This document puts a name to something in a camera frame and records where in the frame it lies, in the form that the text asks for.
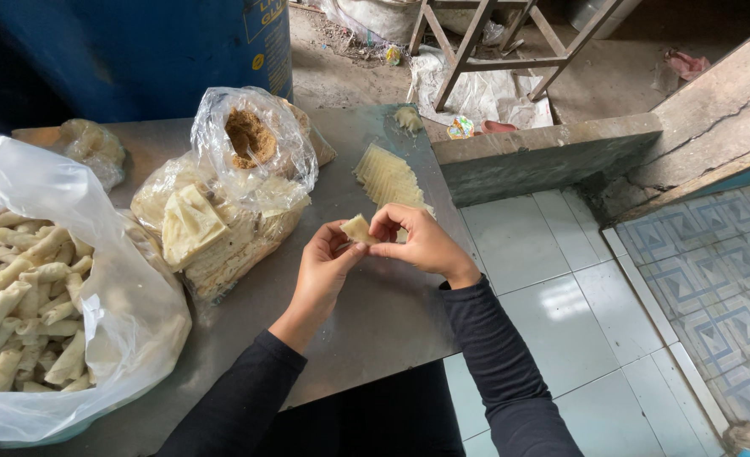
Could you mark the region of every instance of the person's left hand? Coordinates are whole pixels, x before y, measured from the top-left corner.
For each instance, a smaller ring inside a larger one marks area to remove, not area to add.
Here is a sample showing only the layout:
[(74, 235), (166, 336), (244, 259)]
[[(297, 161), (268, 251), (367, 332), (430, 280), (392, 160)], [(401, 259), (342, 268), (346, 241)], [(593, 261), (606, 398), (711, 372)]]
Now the person's left hand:
[(340, 226), (346, 220), (322, 225), (304, 247), (296, 291), (285, 314), (268, 330), (289, 347), (302, 352), (335, 307), (347, 272), (367, 251), (363, 243), (349, 243)]

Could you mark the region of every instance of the brown filling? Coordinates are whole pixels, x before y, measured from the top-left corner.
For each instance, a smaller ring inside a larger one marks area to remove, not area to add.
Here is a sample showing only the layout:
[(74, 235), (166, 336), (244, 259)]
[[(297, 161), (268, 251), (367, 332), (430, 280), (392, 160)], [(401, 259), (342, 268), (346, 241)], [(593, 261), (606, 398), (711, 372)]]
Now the brown filling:
[(254, 168), (256, 162), (248, 155), (248, 148), (256, 159), (266, 163), (276, 155), (276, 138), (265, 128), (262, 121), (248, 110), (231, 108), (226, 121), (226, 133), (237, 153), (232, 161), (237, 168)]

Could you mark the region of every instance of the black sleeve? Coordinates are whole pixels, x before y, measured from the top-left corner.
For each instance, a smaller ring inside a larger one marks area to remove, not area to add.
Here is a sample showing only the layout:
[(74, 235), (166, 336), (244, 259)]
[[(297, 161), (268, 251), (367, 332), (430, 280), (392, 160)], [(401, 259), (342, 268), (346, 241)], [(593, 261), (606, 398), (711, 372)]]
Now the black sleeve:
[(251, 455), (307, 362), (263, 330), (177, 425), (157, 457)]
[(451, 290), (444, 282), (440, 288), (499, 455), (582, 455), (485, 275), (475, 286)]

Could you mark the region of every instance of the hand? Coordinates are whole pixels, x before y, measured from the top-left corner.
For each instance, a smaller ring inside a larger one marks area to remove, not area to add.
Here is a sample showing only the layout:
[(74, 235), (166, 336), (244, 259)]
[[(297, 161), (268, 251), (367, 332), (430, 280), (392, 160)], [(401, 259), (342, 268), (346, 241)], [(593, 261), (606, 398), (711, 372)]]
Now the hand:
[(289, 347), (301, 353), (321, 323), (335, 307), (347, 272), (358, 264), (367, 245), (349, 243), (339, 228), (346, 220), (328, 222), (313, 235), (302, 251), (299, 280), (290, 306), (268, 329)]
[[(409, 232), (406, 244), (394, 240), (401, 228)], [(388, 203), (372, 218), (369, 234), (389, 243), (369, 247), (369, 254), (409, 262), (428, 273), (446, 277), (452, 289), (477, 284), (482, 273), (425, 209)]]

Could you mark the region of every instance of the metal table surface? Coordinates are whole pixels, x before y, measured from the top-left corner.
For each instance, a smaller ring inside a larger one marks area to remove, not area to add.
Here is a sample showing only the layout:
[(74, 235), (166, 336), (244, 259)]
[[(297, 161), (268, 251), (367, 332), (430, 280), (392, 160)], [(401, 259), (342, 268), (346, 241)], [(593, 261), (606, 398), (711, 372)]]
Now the metal table surface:
[[(50, 455), (134, 456), (156, 452), (215, 380), (285, 310), (293, 293), (304, 244), (327, 221), (359, 212), (370, 219), (376, 205), (351, 174), (370, 142), (406, 159), (417, 174), (441, 226), (466, 250), (458, 216), (425, 130), (411, 138), (392, 115), (405, 105), (333, 108), (309, 115), (339, 157), (321, 168), (312, 204), (296, 230), (243, 277), (223, 302), (207, 310), (190, 306), (193, 325), (177, 366), (143, 397), (93, 422), (64, 443), (39, 448)], [(164, 161), (190, 149), (192, 119), (109, 124), (130, 152), (126, 180), (111, 192), (129, 207), (132, 195)], [(49, 145), (57, 128), (19, 130), (15, 138)], [(367, 258), (347, 277), (335, 311), (305, 351), (309, 362), (284, 407), (336, 394), (446, 357), (458, 351), (437, 292), (441, 276), (418, 272), (393, 259)], [(37, 450), (0, 450), (33, 455)]]

